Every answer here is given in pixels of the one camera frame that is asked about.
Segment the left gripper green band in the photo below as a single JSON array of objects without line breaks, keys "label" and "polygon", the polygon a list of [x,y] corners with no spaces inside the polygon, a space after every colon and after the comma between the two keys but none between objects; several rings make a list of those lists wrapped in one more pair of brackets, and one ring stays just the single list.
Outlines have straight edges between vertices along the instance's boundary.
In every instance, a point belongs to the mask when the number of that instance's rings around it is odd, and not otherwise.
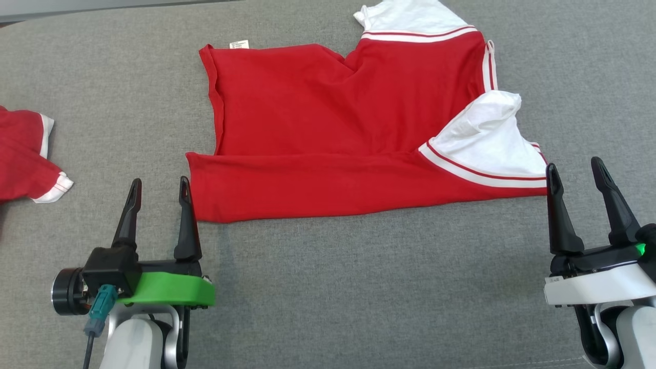
[{"label": "left gripper green band", "polygon": [[[136,250],[137,215],[141,209],[141,178],[131,183],[121,218],[118,222],[112,248],[129,246]],[[215,285],[204,276],[200,263],[203,252],[200,245],[197,220],[191,194],[190,181],[180,178],[179,204],[181,206],[178,244],[174,248],[176,261],[141,262],[141,278],[131,297],[120,296],[121,304],[166,304],[208,308],[215,305]]]}]

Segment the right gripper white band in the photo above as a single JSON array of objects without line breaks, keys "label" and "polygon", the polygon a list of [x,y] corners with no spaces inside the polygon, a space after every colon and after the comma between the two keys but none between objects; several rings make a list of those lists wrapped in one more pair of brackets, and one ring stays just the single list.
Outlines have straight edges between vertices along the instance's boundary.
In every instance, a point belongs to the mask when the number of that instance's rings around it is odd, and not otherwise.
[{"label": "right gripper white band", "polygon": [[560,305],[632,301],[654,307],[654,246],[637,243],[640,225],[600,157],[591,159],[593,178],[608,217],[610,245],[584,251],[564,203],[564,186],[555,164],[546,167],[551,275],[546,303]]}]

